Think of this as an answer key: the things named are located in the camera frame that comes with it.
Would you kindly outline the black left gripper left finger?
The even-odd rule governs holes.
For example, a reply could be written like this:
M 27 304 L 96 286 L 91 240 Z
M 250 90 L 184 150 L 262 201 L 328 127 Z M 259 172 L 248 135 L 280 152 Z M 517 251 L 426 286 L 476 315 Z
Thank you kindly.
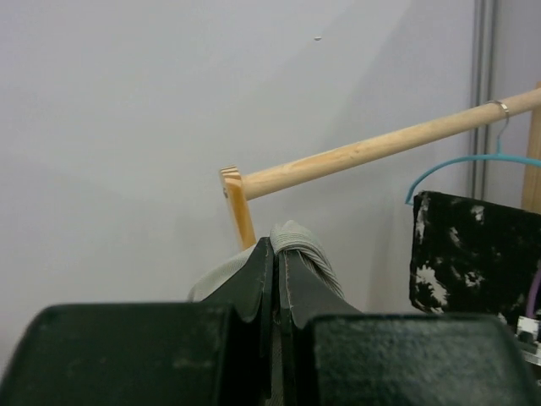
M 261 405 L 271 395 L 269 239 L 199 302 L 61 304 L 28 325 L 4 405 Z

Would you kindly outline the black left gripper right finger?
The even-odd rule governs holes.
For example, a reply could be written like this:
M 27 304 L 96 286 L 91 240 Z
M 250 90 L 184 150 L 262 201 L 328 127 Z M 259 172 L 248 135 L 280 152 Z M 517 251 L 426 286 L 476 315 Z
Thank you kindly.
M 287 405 L 537 405 L 509 329 L 469 314 L 364 314 L 293 252 L 277 258 Z

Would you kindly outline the grey trousers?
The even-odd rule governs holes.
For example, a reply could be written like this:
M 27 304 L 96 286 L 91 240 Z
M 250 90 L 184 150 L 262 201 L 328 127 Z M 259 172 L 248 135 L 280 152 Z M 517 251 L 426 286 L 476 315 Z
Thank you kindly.
M 286 251 L 298 252 L 303 264 L 322 280 L 341 299 L 344 298 L 342 287 L 336 273 L 316 236 L 304 226 L 289 220 L 276 224 L 269 234 L 270 244 L 276 254 Z M 215 292 L 228 279 L 235 275 L 248 261 L 255 245 L 234 255 L 214 270 L 207 272 L 190 289 L 188 301 L 198 302 Z

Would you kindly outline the black white patterned trousers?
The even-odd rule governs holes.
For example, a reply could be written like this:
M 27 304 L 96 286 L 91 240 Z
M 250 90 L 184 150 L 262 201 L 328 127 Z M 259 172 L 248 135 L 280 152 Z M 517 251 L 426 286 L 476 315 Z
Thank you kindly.
M 416 309 L 495 315 L 516 326 L 539 264 L 539 214 L 434 191 L 414 197 Z

